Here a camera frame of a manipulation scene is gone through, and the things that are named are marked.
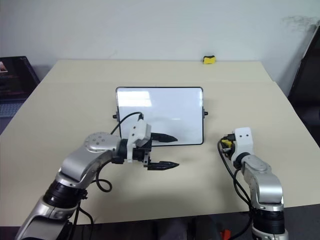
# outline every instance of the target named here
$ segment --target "yellow connector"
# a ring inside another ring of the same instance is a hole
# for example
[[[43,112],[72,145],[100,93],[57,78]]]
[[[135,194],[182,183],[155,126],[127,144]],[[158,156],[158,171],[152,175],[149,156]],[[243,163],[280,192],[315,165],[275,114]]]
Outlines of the yellow connector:
[[[231,142],[231,141],[229,141],[229,140],[227,140],[227,139],[223,139],[223,140],[221,140],[221,142],[224,143],[225,145],[227,145],[228,148],[231,148],[231,145],[232,145],[232,142]]]
[[[214,64],[215,62],[216,62],[216,57],[214,55],[203,57],[203,64]]]

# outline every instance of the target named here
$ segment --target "floor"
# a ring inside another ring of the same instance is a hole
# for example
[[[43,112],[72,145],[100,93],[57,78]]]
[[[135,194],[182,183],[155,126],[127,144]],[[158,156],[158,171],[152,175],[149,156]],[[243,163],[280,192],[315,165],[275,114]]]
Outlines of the floor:
[[[320,204],[289,207],[285,211],[285,228],[290,240],[314,240],[320,236]],[[193,217],[179,217],[134,222],[95,224],[92,240],[190,240],[188,223]],[[242,229],[248,219],[244,213],[208,215],[220,229],[234,234]],[[0,227],[1,240],[13,240],[19,227]],[[77,226],[74,240],[88,239],[89,227]],[[238,240],[251,240],[248,230]]]

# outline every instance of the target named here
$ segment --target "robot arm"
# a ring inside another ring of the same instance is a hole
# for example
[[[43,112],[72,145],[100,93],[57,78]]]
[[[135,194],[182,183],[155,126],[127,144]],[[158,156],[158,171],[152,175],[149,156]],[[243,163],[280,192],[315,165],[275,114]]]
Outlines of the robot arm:
[[[289,239],[285,229],[284,199],[280,180],[272,173],[270,165],[254,155],[250,128],[237,128],[224,139],[230,146],[226,145],[225,155],[236,169],[241,169],[244,180],[249,185],[253,239]]]
[[[40,197],[15,239],[66,239],[72,227],[68,219],[80,201],[87,198],[86,188],[100,167],[107,162],[123,164],[125,159],[128,162],[138,160],[148,170],[178,166],[174,162],[151,162],[151,137],[151,126],[143,119],[139,119],[133,126],[128,139],[106,132],[89,135],[83,145],[63,161],[55,180]]]

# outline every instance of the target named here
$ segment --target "cable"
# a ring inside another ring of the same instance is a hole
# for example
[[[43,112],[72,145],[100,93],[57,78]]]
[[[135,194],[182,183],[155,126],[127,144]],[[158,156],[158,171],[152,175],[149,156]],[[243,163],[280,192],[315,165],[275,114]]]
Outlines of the cable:
[[[128,114],[127,116],[125,116],[116,126],[115,128],[111,131],[111,135],[119,128],[119,126],[127,119],[129,118],[130,116],[132,115],[136,115],[136,114],[139,114],[139,118],[138,119],[143,119],[144,118],[144,115],[142,112],[140,111],[135,111],[135,112],[132,112],[130,114]],[[101,170],[108,164],[108,163],[111,163],[112,162],[112,159],[106,161],[104,164],[102,164],[98,170],[96,171],[96,175],[95,175],[95,180],[93,180],[91,183],[96,183],[97,187],[102,191],[102,192],[105,192],[105,193],[109,193],[111,192],[112,190],[112,184],[111,182],[109,182],[108,180],[106,179],[101,179],[99,178],[99,175],[100,175],[100,172]],[[105,189],[104,187],[101,186],[100,182],[104,182],[104,183],[107,183],[109,185],[109,189]],[[83,210],[81,207],[80,207],[80,202],[78,204],[78,207],[76,208],[76,212],[75,212],[75,216],[74,216],[74,222],[73,222],[73,226],[72,226],[72,229],[71,229],[71,234],[69,236],[69,240],[72,240],[73,236],[74,236],[74,233],[75,233],[75,229],[76,229],[76,224],[77,224],[77,221],[78,221],[78,216],[79,216],[79,211],[82,212],[84,215],[86,215],[89,219],[90,219],[90,225],[91,225],[91,229],[90,229],[90,236],[89,236],[89,240],[91,239],[92,237],[92,232],[93,232],[93,229],[94,229],[94,220],[92,218],[92,216],[86,212],[85,210]],[[83,234],[84,234],[84,228],[82,228],[81,230],[81,239],[83,238]]]
[[[241,184],[238,182],[238,180],[235,178],[234,174],[232,173],[232,171],[230,170],[226,160],[225,160],[225,157],[223,155],[223,153],[221,152],[221,149],[220,149],[220,145],[221,145],[221,140],[222,138],[218,141],[217,143],[217,148],[218,148],[218,152],[219,152],[219,155],[222,159],[222,162],[225,166],[225,168],[227,169],[228,173],[230,174],[230,176],[232,177],[233,181],[235,181],[235,184],[240,188],[240,190],[243,192],[245,198],[247,199],[247,201],[250,203],[251,202],[251,199],[250,197],[248,196],[247,192],[245,191],[245,189],[241,186]]]
[[[228,240],[234,240],[238,237],[240,237],[242,234],[244,234],[248,228],[250,227],[251,223],[252,223],[252,215],[251,215],[251,211],[252,211],[252,206],[251,206],[251,199],[250,197],[248,196],[247,192],[245,191],[245,189],[241,186],[241,184],[238,182],[237,180],[237,174],[238,172],[240,171],[240,169],[237,169],[235,170],[234,173],[232,173],[231,169],[229,168],[226,160],[225,160],[225,157],[220,149],[220,145],[222,146],[222,138],[220,139],[220,141],[218,141],[217,143],[217,149],[218,149],[218,152],[219,152],[219,155],[222,159],[222,162],[225,166],[225,168],[227,169],[228,173],[230,174],[230,176],[232,177],[233,179],[233,187],[234,187],[234,190],[235,192],[237,193],[237,195],[248,205],[249,207],[249,212],[248,212],[248,215],[249,215],[249,220],[247,222],[247,224],[245,225],[245,227],[240,231],[238,232],[237,234],[233,235],[232,237],[230,237]]]
[[[96,171],[95,174],[95,180],[93,180],[91,183],[96,183],[97,187],[104,193],[109,193],[112,190],[112,184],[111,182],[109,182],[108,180],[105,179],[99,179],[99,175],[101,170],[105,167],[105,165],[107,165],[108,163],[111,163],[112,159],[106,161],[104,164],[101,165],[101,167],[98,168],[98,170]],[[100,182],[104,182],[107,183],[109,185],[109,189],[105,189],[104,187],[101,186]]]
[[[234,187],[234,190],[235,190],[236,194],[238,194],[238,196],[248,205],[249,210],[251,210],[251,202],[248,201],[247,199],[245,199],[245,197],[239,192],[239,189],[237,187],[236,179],[237,179],[237,174],[238,174],[239,171],[240,171],[240,169],[237,169],[234,172],[234,175],[233,175],[234,176],[234,178],[233,178],[233,187]]]
[[[79,216],[79,210],[80,210],[80,202],[78,203],[78,207],[75,210],[75,215],[74,215],[74,220],[73,220],[73,225],[71,228],[71,233],[69,236],[69,240],[72,240],[72,238],[74,237],[75,234],[75,230],[76,230],[76,225],[77,225],[77,221],[78,221],[78,216]]]
[[[245,225],[245,227],[240,232],[238,232],[237,234],[230,237],[228,240],[236,239],[236,238],[240,237],[242,234],[244,234],[248,230],[248,228],[250,227],[251,222],[252,222],[252,217],[251,217],[251,214],[249,214],[249,220],[248,220],[247,224]]]
[[[83,210],[81,207],[79,207],[79,211],[81,213],[83,213],[84,215],[86,215],[89,219],[90,219],[90,235],[89,235],[89,240],[91,240],[91,237],[92,237],[92,232],[94,230],[94,219],[92,218],[92,216],[86,212],[85,210]],[[81,231],[81,239],[83,239],[83,234],[84,234],[84,228],[82,228],[82,231]]]
[[[120,127],[120,125],[124,122],[124,120],[126,120],[127,118],[129,118],[130,116],[132,115],[136,115],[136,114],[139,114],[139,119],[144,119],[144,115],[142,112],[140,111],[135,111],[135,112],[132,112],[130,114],[128,114],[127,116],[125,116],[116,126],[115,128],[110,132],[110,134],[114,134],[114,132],[117,130],[118,127]]]

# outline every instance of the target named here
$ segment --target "black monitor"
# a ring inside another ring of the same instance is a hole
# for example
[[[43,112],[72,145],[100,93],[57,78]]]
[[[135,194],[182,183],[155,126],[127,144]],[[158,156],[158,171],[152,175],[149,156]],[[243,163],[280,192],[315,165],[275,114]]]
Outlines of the black monitor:
[[[0,101],[25,100],[40,83],[26,56],[0,57]]]

